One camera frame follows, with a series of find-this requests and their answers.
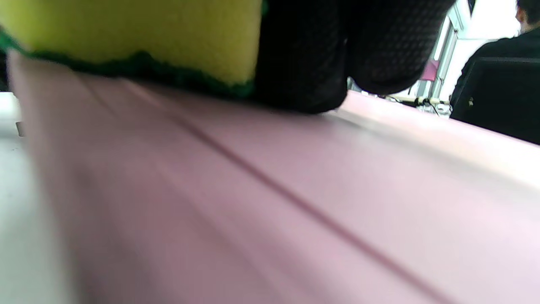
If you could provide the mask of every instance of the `dark hair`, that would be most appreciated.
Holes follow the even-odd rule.
[[[527,13],[529,24],[540,22],[540,0],[517,0],[517,6]]]

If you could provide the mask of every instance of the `pink table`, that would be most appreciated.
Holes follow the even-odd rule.
[[[12,54],[93,303],[538,303],[540,150],[356,93],[307,117]]]

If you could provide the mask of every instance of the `white wall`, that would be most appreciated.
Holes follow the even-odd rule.
[[[450,68],[441,90],[446,100],[454,91],[461,69],[469,57],[483,44],[503,37],[514,37],[519,30],[516,0],[477,0],[469,29],[464,39],[458,40]]]

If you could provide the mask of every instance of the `sponge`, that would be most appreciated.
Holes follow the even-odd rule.
[[[0,43],[109,76],[253,90],[262,0],[0,0]]]

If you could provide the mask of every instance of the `yellow sponge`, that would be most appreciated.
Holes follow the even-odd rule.
[[[253,80],[262,0],[0,0],[27,54],[100,65],[147,53],[227,86]]]

